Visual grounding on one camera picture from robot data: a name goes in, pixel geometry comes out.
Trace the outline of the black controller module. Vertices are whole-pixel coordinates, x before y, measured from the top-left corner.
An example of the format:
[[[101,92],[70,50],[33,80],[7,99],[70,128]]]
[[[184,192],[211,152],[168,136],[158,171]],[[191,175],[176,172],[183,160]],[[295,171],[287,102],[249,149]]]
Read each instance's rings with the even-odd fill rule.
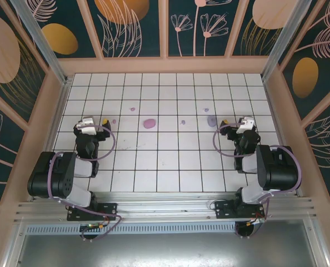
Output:
[[[95,224],[85,224],[79,227],[79,235],[83,241],[93,240],[104,230],[107,224],[95,223]]]
[[[261,217],[248,221],[236,221],[234,224],[234,232],[241,239],[249,239],[258,232],[265,222],[266,220]]]

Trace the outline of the grey metal sheet panel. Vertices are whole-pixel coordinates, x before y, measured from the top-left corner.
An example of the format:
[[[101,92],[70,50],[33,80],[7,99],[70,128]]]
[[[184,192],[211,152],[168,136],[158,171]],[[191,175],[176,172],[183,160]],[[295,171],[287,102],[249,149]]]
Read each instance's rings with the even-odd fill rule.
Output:
[[[330,267],[330,254],[310,220],[271,221],[250,238],[216,233],[110,234],[93,243],[77,235],[34,234],[22,224],[3,267]]]

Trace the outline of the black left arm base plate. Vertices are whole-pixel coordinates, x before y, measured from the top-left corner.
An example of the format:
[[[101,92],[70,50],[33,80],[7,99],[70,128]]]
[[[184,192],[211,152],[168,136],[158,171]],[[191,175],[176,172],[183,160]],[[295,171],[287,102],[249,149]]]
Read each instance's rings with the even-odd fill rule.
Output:
[[[94,211],[102,214],[112,214],[117,213],[116,203],[98,203],[96,205],[91,205],[90,207],[85,207],[86,210]],[[67,221],[103,221],[104,217],[96,214],[91,214],[89,212],[82,211],[77,208],[67,207]]]

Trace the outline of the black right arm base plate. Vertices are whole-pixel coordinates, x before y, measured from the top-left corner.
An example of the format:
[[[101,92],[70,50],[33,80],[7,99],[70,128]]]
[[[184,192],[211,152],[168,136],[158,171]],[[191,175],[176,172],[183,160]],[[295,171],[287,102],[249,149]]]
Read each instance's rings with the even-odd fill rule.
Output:
[[[236,203],[234,200],[216,201],[214,211],[217,219],[249,219],[264,218],[262,205]]]

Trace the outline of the aluminium corner post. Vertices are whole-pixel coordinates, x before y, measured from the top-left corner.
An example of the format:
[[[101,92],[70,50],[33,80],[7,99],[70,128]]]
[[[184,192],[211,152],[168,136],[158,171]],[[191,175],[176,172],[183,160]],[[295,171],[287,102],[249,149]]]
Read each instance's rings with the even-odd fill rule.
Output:
[[[51,67],[54,74],[57,76],[58,80],[62,85],[67,83],[67,75],[62,69],[59,61],[52,51],[49,43],[47,42],[42,30],[37,23],[37,21],[33,18],[32,13],[27,6],[27,3],[24,0],[10,0],[17,14],[20,16],[22,22],[25,27],[28,29],[28,32],[34,38],[36,45],[39,47],[42,55],[44,55],[46,61]]]
[[[301,24],[302,19],[306,15],[312,0],[298,0],[292,13],[288,17],[288,21],[283,27],[277,41],[275,42],[268,60],[261,73],[262,82],[265,84],[270,75],[274,71],[279,59],[281,58],[284,50],[289,45],[293,35],[297,31],[297,28]]]

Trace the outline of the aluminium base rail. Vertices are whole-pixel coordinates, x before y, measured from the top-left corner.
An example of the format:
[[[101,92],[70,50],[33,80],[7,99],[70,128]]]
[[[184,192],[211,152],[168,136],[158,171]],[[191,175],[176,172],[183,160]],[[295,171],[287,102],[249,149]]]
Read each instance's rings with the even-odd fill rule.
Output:
[[[117,203],[124,223],[165,223],[213,221],[214,201],[234,199],[232,192],[98,192],[100,202]],[[283,194],[270,199],[268,220],[295,220],[316,217],[309,197]],[[14,222],[65,223],[63,204],[49,199],[34,199],[17,206]]]

